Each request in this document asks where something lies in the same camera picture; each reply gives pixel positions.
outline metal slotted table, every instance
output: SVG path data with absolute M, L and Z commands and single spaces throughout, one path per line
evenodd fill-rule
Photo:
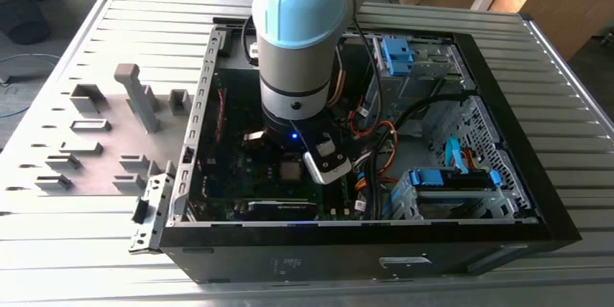
M 365 4 L 358 20 L 364 27 L 473 35 L 581 232 L 580 242 L 479 277 L 386 283 L 198 286 L 165 255 L 127 254 L 134 195 L 110 184 L 121 173 L 117 156 L 135 146 L 137 153 L 158 163 L 176 161 L 188 119 L 180 124 L 162 121 L 162 130 L 146 137 L 125 111 L 114 66 L 138 64 L 139 80 L 160 102 L 172 89 L 193 94 L 213 17 L 245 17 L 249 11 L 250 0 L 95 1 L 0 157 L 0 301 L 45 301 L 58 306 L 79 305 L 83 300 L 147 301 L 147 306 L 156 301 L 160 306 L 168 301 L 180 301 L 173 306 L 201 306 L 198 301 L 210 300 L 216 306 L 234 306 L 237 299 L 250 306 L 576 306 L 589 296 L 596 306 L 608 304 L 614 297 L 612 124 L 535 23 L 513 14 Z M 97 84 L 110 107 L 121 110 L 103 113 L 113 125 L 103 134 L 74 134 L 69 129 L 79 117 L 67 100 L 75 84 Z M 75 156 L 82 169 L 70 176 L 73 188 L 41 191 L 33 181 L 53 173 L 42 162 L 46 155 L 57 153 L 62 143 L 82 139 L 98 141 L 101 154 Z

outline light blue robot joint cap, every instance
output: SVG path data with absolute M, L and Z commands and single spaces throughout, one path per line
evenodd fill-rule
M 342 25 L 346 8 L 348 0 L 253 0 L 257 34 L 281 48 L 310 47 Z

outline robotic arm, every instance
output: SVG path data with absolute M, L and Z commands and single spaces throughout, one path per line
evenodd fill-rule
M 318 114 L 329 92 L 334 48 L 365 0 L 253 0 L 260 96 L 268 126 L 297 132 L 313 180 L 329 183 L 350 169 Z

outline expansion slot bracket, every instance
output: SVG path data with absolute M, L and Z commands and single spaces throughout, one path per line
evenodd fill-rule
M 168 174 L 147 179 L 145 194 L 137 197 L 131 221 L 137 224 L 130 238 L 129 253 L 133 255 L 158 254 L 161 231 L 169 212 L 169 200 L 174 179 Z

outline gray fixture block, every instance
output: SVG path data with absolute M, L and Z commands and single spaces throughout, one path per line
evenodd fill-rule
M 42 191 L 65 191 L 71 183 L 63 175 L 53 174 L 37 176 L 34 185 L 38 186 Z
M 174 168 L 174 164 L 172 163 L 172 161 L 168 161 L 165 163 L 164 174 L 168 174 L 172 177 L 174 177 L 174 175 L 176 175 L 176 168 Z
M 153 111 L 158 111 L 160 110 L 160 105 L 157 103 L 157 99 L 154 98 L 152 87 L 143 85 L 142 86 L 142 93 L 145 93 L 146 101 L 152 105 Z
M 53 170 L 75 170 L 79 167 L 79 162 L 71 154 L 49 155 L 45 164 Z
M 149 160 L 143 155 L 119 155 L 118 164 L 125 171 L 145 171 L 149 167 Z
M 102 146 L 98 142 L 61 143 L 59 152 L 69 154 L 98 155 L 102 152 Z
M 153 175 L 161 174 L 160 167 L 157 166 L 157 163 L 152 160 L 149 162 L 149 167 L 146 168 L 146 177 L 152 177 Z
M 69 100 L 79 113 L 97 113 L 95 103 L 103 100 L 103 95 L 95 84 L 75 84 Z
M 172 115 L 189 115 L 192 99 L 185 89 L 173 89 L 168 95 L 168 105 Z
M 139 70 L 135 64 L 117 64 L 114 80 L 125 87 L 131 108 L 141 119 L 146 133 L 156 133 L 160 123 L 154 117 L 154 110 L 142 90 L 141 82 L 138 81 L 138 73 Z
M 145 189 L 145 181 L 137 173 L 113 176 L 111 183 L 121 192 L 135 192 Z
M 110 123 L 106 119 L 74 120 L 69 129 L 74 132 L 106 132 L 110 131 Z
M 145 97 L 147 99 L 149 104 L 152 105 L 153 111 L 160 110 L 160 103 L 157 102 L 157 99 L 154 98 L 152 87 L 150 86 L 142 86 L 142 92 L 145 93 Z M 125 100 L 127 102 L 127 106 L 130 107 L 131 113 L 135 113 L 134 106 L 131 106 L 130 99 L 127 98 Z

